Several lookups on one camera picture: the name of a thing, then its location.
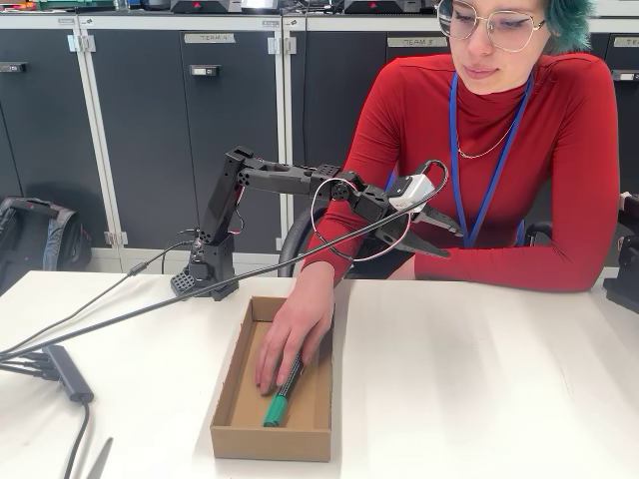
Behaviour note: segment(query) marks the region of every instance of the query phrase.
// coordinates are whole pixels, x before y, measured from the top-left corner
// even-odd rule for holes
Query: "cardboard box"
[[[260,343],[284,297],[255,296],[240,328],[211,422],[215,457],[330,461],[332,335],[298,381],[280,427],[263,427],[271,395],[260,395],[254,369]]]

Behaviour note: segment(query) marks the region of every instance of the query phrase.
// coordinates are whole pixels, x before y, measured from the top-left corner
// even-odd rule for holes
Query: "green marker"
[[[267,414],[264,416],[264,421],[262,422],[264,427],[280,426],[284,412],[287,410],[289,400],[291,399],[291,392],[300,378],[302,369],[302,358],[298,354],[293,363],[293,367],[291,368],[291,373],[289,374],[287,382],[278,389],[276,395],[273,396],[273,399],[271,399],[271,404],[269,404]]]

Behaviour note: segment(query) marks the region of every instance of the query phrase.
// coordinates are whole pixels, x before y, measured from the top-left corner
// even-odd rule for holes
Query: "white table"
[[[29,273],[0,297],[0,348],[119,277]],[[129,281],[56,334],[172,297],[167,276]],[[600,286],[346,281],[332,462],[215,460],[208,427],[247,301],[290,287],[250,279],[224,301],[182,302],[65,342],[96,394],[74,477],[110,436],[104,479],[639,475],[639,315]],[[58,384],[0,371],[0,477],[62,477],[82,416]]]

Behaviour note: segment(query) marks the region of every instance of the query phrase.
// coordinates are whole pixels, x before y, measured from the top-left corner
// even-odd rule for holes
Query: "woman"
[[[343,168],[383,186],[395,167],[406,175],[439,159],[451,178],[430,204],[465,227],[462,241],[413,227],[450,258],[414,255],[393,278],[592,286],[617,218],[612,79],[589,54],[542,54],[551,38],[559,52],[586,47],[590,11],[588,0],[442,0],[437,14],[451,54],[398,59],[379,73]],[[552,243],[516,247],[517,227],[548,179]],[[331,240],[361,226],[347,205],[333,203],[319,232]],[[338,249],[352,256],[359,245]],[[347,268],[330,250],[305,263],[262,343],[255,369],[262,393],[274,378],[286,380],[300,348],[310,360],[330,325],[333,284]]]

